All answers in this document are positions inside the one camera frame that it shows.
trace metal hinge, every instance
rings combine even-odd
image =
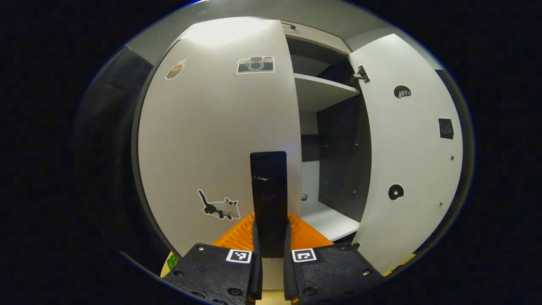
[[[363,66],[358,67],[358,73],[352,74],[352,76],[350,77],[350,79],[348,81],[349,85],[352,86],[352,87],[360,89],[358,79],[363,79],[363,82],[371,81],[369,79],[369,76],[367,75],[367,72],[365,71],[365,68]]]

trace camera sticker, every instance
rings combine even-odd
[[[231,249],[226,260],[232,263],[249,264],[252,258],[252,251]]]
[[[272,56],[250,56],[239,59],[237,74],[275,73],[275,58]]]
[[[179,60],[179,62],[176,65],[174,65],[166,74],[166,80],[172,80],[175,77],[177,77],[177,75],[179,75],[179,73],[183,70],[185,62],[186,62],[186,59]]]

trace white cabinet door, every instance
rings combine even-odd
[[[349,60],[355,71],[363,65],[370,78],[360,86],[372,150],[369,194],[354,242],[384,274],[408,258],[446,214],[461,173],[461,126],[441,79],[397,35],[359,48]],[[397,98],[399,85],[411,96]],[[439,118],[451,119],[453,139],[441,138]],[[393,185],[400,185],[404,196],[391,200]]]
[[[286,152],[288,211],[300,215],[299,110],[280,21],[242,17],[193,25],[156,69],[137,133],[150,211],[180,255],[195,243],[213,243],[237,216],[254,212],[252,152]],[[199,189],[217,202],[223,219],[204,213]],[[238,201],[239,215],[226,197]]]

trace white cabinet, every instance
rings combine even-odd
[[[397,35],[361,47],[349,60],[352,68],[363,65],[370,78],[359,82],[372,149],[369,194],[354,242],[383,274],[408,258],[446,214],[461,173],[461,125],[442,80]],[[399,85],[408,96],[396,97]],[[439,118],[451,119],[453,140],[441,138]],[[400,185],[404,196],[391,200],[392,185]]]
[[[429,237],[450,206],[462,162],[457,111],[431,66],[396,35],[350,52],[336,36],[296,28],[279,20],[225,18],[194,24],[172,45],[135,117],[140,194],[157,229],[184,255],[237,223],[205,215],[198,189],[209,201],[239,201],[241,217],[248,216],[254,211],[250,153],[285,151],[288,211],[330,240],[357,230],[358,251],[384,274]],[[294,73],[289,46],[296,56],[303,48],[291,39],[327,48],[322,62],[332,69],[325,77]],[[319,60],[314,52],[309,57]],[[249,68],[252,62],[264,68]],[[337,76],[333,68],[341,62],[346,69]],[[345,85],[361,65],[370,81],[360,81],[360,90]],[[316,113],[347,99],[365,103],[370,126],[368,195],[366,202],[349,203],[364,206],[361,219],[321,203],[321,168],[314,160],[302,163],[302,137],[318,137]],[[300,117],[310,126],[300,126]],[[453,139],[440,136],[439,118],[453,125]],[[404,190],[395,200],[393,185]],[[311,193],[309,200],[301,201],[302,189]]]
[[[272,73],[239,71],[251,56],[272,57]],[[209,202],[238,201],[241,218],[254,212],[250,153],[286,152],[288,211],[300,215],[299,110],[280,21],[227,18],[192,26],[156,68],[136,119],[143,191],[180,255],[195,243],[212,244],[238,222],[204,214],[198,189]]]

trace screw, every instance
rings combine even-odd
[[[235,296],[240,296],[243,294],[242,291],[240,291],[239,289],[237,288],[230,288],[228,289],[228,293],[231,294],[231,295],[235,295]]]
[[[309,287],[309,288],[303,290],[303,294],[308,295],[308,296],[315,295],[316,294],[316,289],[314,289],[312,287]]]
[[[205,298],[204,295],[202,295],[201,293],[197,293],[197,292],[195,292],[195,291],[193,291],[192,294],[193,294],[193,295],[197,295],[197,296],[199,296],[199,297],[201,297],[201,298]]]

